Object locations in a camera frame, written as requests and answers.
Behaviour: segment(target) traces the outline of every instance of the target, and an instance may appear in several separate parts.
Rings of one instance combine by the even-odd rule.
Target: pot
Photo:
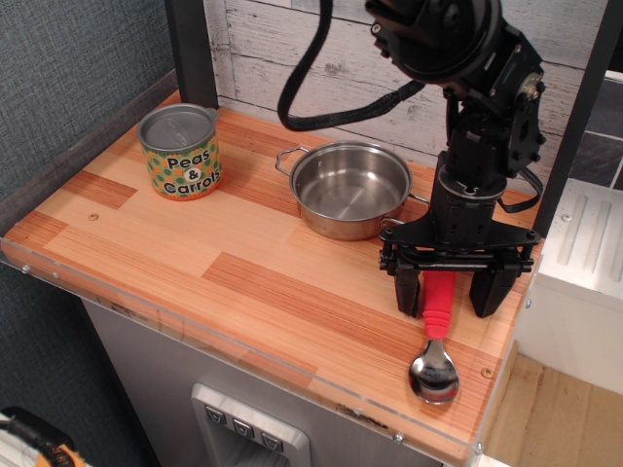
[[[288,172],[281,160],[295,151],[305,154]],[[378,235],[383,218],[398,215],[413,185],[404,160],[359,141],[287,149],[277,155],[275,167],[290,177],[303,220],[319,234],[339,240]]]

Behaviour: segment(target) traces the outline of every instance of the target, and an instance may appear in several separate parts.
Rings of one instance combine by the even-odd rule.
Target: tile wall
[[[569,177],[623,191],[623,75],[606,75]]]

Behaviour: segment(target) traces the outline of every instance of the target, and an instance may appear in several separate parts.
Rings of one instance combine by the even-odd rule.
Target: metal spoon
[[[411,389],[428,404],[447,404],[458,393],[458,373],[443,339],[452,318],[457,274],[453,271],[424,272],[424,329],[428,345],[409,369]]]

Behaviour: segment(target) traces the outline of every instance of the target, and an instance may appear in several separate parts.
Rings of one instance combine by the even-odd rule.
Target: yellow object
[[[62,445],[60,446],[60,448],[64,450],[65,452],[67,452],[67,454],[69,454],[69,457],[71,457],[71,460],[74,461],[75,467],[86,467],[87,466],[85,459],[83,459],[78,452],[74,452],[73,450],[68,448],[67,445]],[[35,467],[52,467],[52,466],[50,462],[48,462],[48,459],[46,459],[43,455],[39,455],[39,457],[37,458],[37,463],[35,464]]]

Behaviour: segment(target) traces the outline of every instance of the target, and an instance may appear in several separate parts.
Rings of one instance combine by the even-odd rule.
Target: wood panel wall
[[[370,34],[364,0],[335,0],[334,20],[292,107],[299,116],[366,105],[407,83],[382,58]],[[600,27],[607,0],[502,0],[504,17],[521,29],[543,58],[547,90],[539,120],[548,141],[531,165],[544,183]],[[220,105],[277,121],[285,81],[318,23],[317,0],[204,0]],[[433,166],[445,148],[445,100],[428,86],[374,120],[321,131],[336,139],[376,142],[411,161]],[[527,183],[513,188],[530,191]]]

